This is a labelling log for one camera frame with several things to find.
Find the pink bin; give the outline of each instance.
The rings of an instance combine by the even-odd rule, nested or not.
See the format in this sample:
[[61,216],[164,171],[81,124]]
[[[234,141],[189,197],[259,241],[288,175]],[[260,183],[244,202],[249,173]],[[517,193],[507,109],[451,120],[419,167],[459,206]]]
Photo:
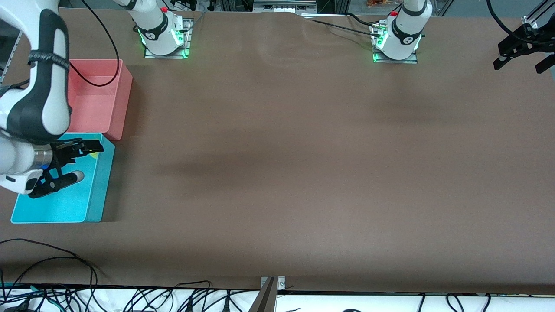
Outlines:
[[[71,59],[71,63],[90,82],[104,84],[114,76],[115,59]],[[68,132],[101,132],[110,140],[120,140],[129,102],[133,77],[123,61],[111,84],[95,87],[71,68],[68,78],[68,101],[72,107]]]

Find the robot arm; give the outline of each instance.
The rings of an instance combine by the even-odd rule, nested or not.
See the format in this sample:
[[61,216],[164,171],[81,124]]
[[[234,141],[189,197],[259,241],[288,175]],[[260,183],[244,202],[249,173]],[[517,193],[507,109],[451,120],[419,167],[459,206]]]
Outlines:
[[153,54],[171,54],[184,44],[183,36],[177,36],[183,29],[183,18],[167,9],[162,11],[156,0],[113,1],[129,12],[139,27],[144,45]]
[[404,0],[397,16],[381,20],[385,31],[376,48],[393,60],[403,60],[418,48],[424,25],[432,15],[429,0]]
[[31,44],[29,86],[1,94],[0,129],[29,142],[55,141],[69,127],[68,32],[58,1],[2,0],[0,18],[23,31]]
[[31,45],[29,80],[0,88],[0,186],[41,197],[82,180],[83,173],[63,174],[61,167],[103,148],[93,140],[58,141],[70,115],[68,32],[58,0],[1,0],[0,18]]

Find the blue bin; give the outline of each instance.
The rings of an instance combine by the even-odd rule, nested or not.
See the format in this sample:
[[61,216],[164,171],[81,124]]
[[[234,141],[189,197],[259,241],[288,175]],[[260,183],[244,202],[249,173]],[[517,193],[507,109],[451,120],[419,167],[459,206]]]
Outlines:
[[104,152],[90,154],[62,168],[63,173],[80,170],[85,174],[82,181],[45,197],[32,199],[17,196],[12,223],[80,223],[100,222],[108,180],[114,158],[114,144],[101,133],[71,133],[61,139],[97,139]]

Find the black cable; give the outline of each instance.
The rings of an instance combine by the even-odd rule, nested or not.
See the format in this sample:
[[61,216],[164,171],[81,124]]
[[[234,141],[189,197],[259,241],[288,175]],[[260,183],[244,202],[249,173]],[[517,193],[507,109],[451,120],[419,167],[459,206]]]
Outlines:
[[486,312],[487,308],[490,306],[490,302],[491,302],[491,295],[490,294],[486,294],[487,296],[487,301],[486,301],[486,305],[482,308],[482,312]]
[[359,23],[361,23],[361,24],[363,24],[363,25],[372,26],[372,23],[365,22],[365,21],[359,19],[359,17],[356,16],[356,15],[354,15],[353,13],[345,12],[345,13],[343,13],[343,15],[350,16],[350,17],[354,18],[357,22],[359,22]]
[[529,40],[529,39],[519,37],[514,32],[512,32],[507,26],[505,26],[505,24],[503,24],[503,22],[501,21],[499,16],[497,16],[497,14],[495,14],[495,12],[493,11],[493,7],[491,6],[491,0],[486,0],[486,4],[487,4],[487,8],[488,8],[488,10],[491,14],[491,17],[493,17],[493,19],[496,21],[496,23],[499,25],[499,27],[501,27],[501,29],[504,30],[506,33],[508,33],[510,36],[513,36],[514,38],[518,39],[519,41],[523,41],[523,42],[527,42],[527,43],[531,43],[531,44],[539,44],[539,45],[542,45],[542,46],[547,46],[547,45],[552,46],[553,44],[555,44],[555,40],[534,41],[534,40]]
[[[234,293],[231,293],[230,296],[233,296],[233,295],[236,295],[236,294],[241,294],[241,293],[246,293],[247,291],[256,291],[256,290],[239,290],[239,291],[236,291]],[[227,297],[227,295],[225,295],[225,296],[221,297],[220,299],[214,301],[213,303],[209,304],[205,309],[202,309],[200,312],[208,311],[208,309],[210,309],[213,305],[215,305],[216,303],[224,300],[226,297]]]
[[422,299],[418,305],[418,312],[422,312],[422,306],[424,305],[424,300],[426,299],[426,293],[422,293]]
[[451,294],[451,293],[448,293],[448,294],[445,296],[445,300],[447,301],[447,305],[449,305],[449,308],[451,308],[451,310],[453,310],[454,312],[459,312],[459,311],[457,311],[457,309],[455,309],[455,308],[451,305],[451,303],[449,302],[449,296],[455,297],[455,299],[457,300],[458,306],[461,307],[461,311],[460,311],[460,312],[465,312],[465,309],[462,307],[461,301],[458,299],[457,296],[455,296],[455,295],[453,295],[453,294]]
[[229,296],[229,301],[231,302],[231,304],[233,304],[237,308],[237,310],[239,310],[239,312],[243,312],[243,310],[241,310],[241,308],[237,305],[237,303],[235,303],[235,301],[233,301],[231,296]]
[[397,9],[400,9],[402,5],[403,5],[403,3],[402,3],[402,2],[401,2],[401,3],[399,3],[399,5],[398,5],[398,6],[396,6],[396,7],[395,7],[395,8],[393,9],[393,11],[397,11]]
[[95,87],[105,87],[106,85],[109,85],[112,83],[112,81],[114,81],[116,79],[116,77],[118,76],[119,73],[119,53],[118,53],[118,49],[115,46],[114,40],[112,39],[112,36],[110,35],[110,32],[108,32],[108,30],[106,29],[106,26],[104,25],[104,23],[102,22],[102,20],[100,20],[100,18],[98,17],[98,15],[93,11],[93,9],[91,9],[91,7],[85,2],[85,0],[81,0],[81,2],[83,2],[83,4],[89,9],[89,11],[94,15],[94,17],[98,20],[98,22],[100,23],[100,25],[102,26],[102,28],[104,28],[104,31],[106,32],[106,35],[108,35],[108,39],[110,39],[110,43],[112,43],[112,47],[114,47],[114,52],[115,52],[115,58],[117,60],[117,64],[115,66],[115,73],[114,76],[110,79],[110,81],[103,83],[103,84],[96,84],[93,83],[91,81],[89,81],[88,79],[85,78],[85,76],[83,76],[76,68],[75,66],[73,66],[73,64],[70,63],[71,68],[73,68],[73,70],[77,73],[77,75],[79,75],[79,77],[81,77],[82,80],[84,80],[85,82],[87,82],[90,85],[93,85]]
[[191,6],[189,6],[188,4],[184,3],[182,0],[175,0],[174,3],[177,2],[179,4],[181,4],[182,6],[186,7],[187,9],[194,11],[193,9],[191,9]]
[[322,21],[317,21],[315,19],[310,19],[310,20],[315,22],[315,23],[320,23],[320,24],[324,24],[324,25],[328,25],[328,26],[332,26],[332,27],[341,28],[341,29],[345,29],[346,31],[351,31],[351,32],[355,32],[355,33],[367,34],[368,36],[372,36],[372,37],[379,37],[380,36],[379,34],[376,34],[376,33],[363,32],[363,31],[359,31],[357,29],[352,29],[352,28],[347,28],[347,27],[343,27],[343,26],[339,26],[339,25],[335,25],[335,24],[322,22]]

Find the black strap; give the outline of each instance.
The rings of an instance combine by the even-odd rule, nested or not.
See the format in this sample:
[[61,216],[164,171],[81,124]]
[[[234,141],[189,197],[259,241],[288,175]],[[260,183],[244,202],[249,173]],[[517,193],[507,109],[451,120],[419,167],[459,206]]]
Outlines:
[[54,53],[31,50],[29,52],[28,64],[31,64],[31,62],[53,63],[56,65],[60,65],[61,67],[65,68],[66,71],[69,71],[69,61]]
[[399,40],[401,41],[401,44],[403,44],[404,46],[407,46],[413,43],[416,39],[418,39],[418,37],[422,33],[422,31],[419,31],[415,34],[407,34],[406,32],[403,32],[397,26],[397,19],[393,20],[393,23],[391,23],[391,26],[392,26],[393,33],[397,38],[399,38]]
[[144,29],[139,27],[139,31],[141,32],[141,34],[143,34],[143,36],[145,36],[149,40],[158,40],[158,36],[160,36],[160,34],[165,32],[168,28],[168,16],[166,14],[162,14],[162,16],[164,18],[162,19],[161,24],[157,27],[154,27],[152,29]]
[[408,15],[410,15],[410,16],[420,16],[420,15],[422,15],[422,13],[424,13],[424,11],[426,10],[426,7],[427,7],[427,6],[428,6],[428,0],[424,1],[424,6],[423,6],[422,9],[421,9],[420,11],[418,11],[418,12],[416,12],[416,11],[411,11],[411,10],[407,9],[407,8],[405,7],[405,3],[404,3],[404,2],[403,2],[403,6],[402,6],[402,7],[403,7],[403,12],[407,13]]
[[131,11],[135,8],[135,4],[137,4],[137,0],[131,0],[126,6],[120,5],[120,7],[122,7],[126,11]]

